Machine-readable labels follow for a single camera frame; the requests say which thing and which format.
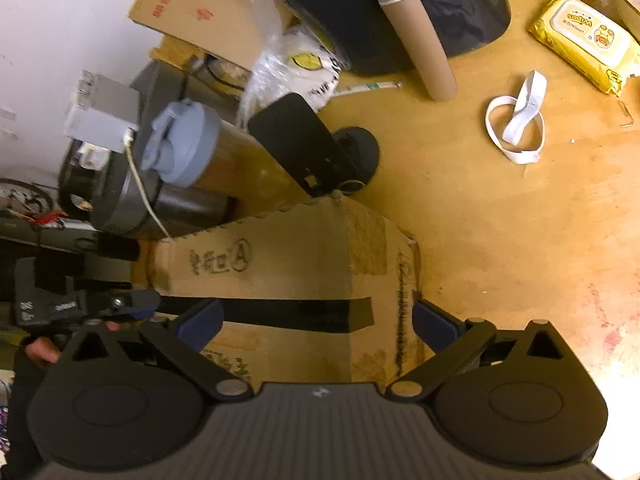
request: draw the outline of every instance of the black round base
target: black round base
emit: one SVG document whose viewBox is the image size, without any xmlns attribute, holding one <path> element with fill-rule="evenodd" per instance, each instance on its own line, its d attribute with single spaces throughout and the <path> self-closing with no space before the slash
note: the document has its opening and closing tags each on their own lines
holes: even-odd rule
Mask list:
<svg viewBox="0 0 640 480">
<path fill-rule="evenodd" d="M 359 126 L 341 128 L 334 133 L 334 139 L 358 172 L 357 180 L 343 183 L 340 191 L 354 193 L 366 186 L 376 174 L 380 162 L 380 147 L 373 134 Z"/>
<path fill-rule="evenodd" d="M 95 337 L 85 341 L 98 345 Z M 56 462 L 92 472 L 122 471 L 183 446 L 204 409 L 196 388 L 177 374 L 94 358 L 47 373 L 31 401 L 28 424 L 38 448 Z"/>
</svg>

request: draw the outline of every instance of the circular pad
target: circular pad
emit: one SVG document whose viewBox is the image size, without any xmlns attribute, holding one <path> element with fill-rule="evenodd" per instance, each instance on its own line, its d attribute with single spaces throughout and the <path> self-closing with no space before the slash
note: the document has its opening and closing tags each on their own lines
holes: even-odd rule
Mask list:
<svg viewBox="0 0 640 480">
<path fill-rule="evenodd" d="M 111 359 L 66 365 L 31 402 L 31 435 L 71 468 L 118 471 L 164 458 L 197 430 L 204 402 L 182 377 Z"/>
<path fill-rule="evenodd" d="M 607 423 L 606 405 L 586 372 L 544 358 L 453 377 L 437 393 L 434 412 L 458 447 L 507 466 L 583 460 Z"/>
</svg>

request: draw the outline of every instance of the plastic bag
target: plastic bag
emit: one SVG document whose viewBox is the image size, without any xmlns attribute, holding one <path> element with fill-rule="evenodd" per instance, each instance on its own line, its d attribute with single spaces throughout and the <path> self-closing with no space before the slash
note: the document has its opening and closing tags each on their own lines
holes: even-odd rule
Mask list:
<svg viewBox="0 0 640 480">
<path fill-rule="evenodd" d="M 338 85 L 340 64 L 311 31 L 303 26 L 283 32 L 273 0 L 250 0 L 265 48 L 252 67 L 244 88 L 236 126 L 245 130 L 249 118 L 284 95 L 302 95 L 316 112 Z"/>
</svg>

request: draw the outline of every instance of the white wall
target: white wall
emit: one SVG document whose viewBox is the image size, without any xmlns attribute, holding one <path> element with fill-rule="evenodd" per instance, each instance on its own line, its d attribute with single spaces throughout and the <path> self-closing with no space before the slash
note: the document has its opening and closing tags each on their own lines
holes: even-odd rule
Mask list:
<svg viewBox="0 0 640 480">
<path fill-rule="evenodd" d="M 64 113 L 81 70 L 130 83 L 160 34 L 128 17 L 134 0 L 0 0 L 0 176 L 55 182 Z"/>
</svg>

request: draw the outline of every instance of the cardboard tube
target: cardboard tube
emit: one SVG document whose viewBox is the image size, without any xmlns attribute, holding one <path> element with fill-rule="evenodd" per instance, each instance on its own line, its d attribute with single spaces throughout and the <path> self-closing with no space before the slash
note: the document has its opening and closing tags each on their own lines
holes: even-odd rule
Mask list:
<svg viewBox="0 0 640 480">
<path fill-rule="evenodd" d="M 453 99 L 458 92 L 433 23 L 420 0 L 378 0 L 400 41 L 436 101 Z"/>
</svg>

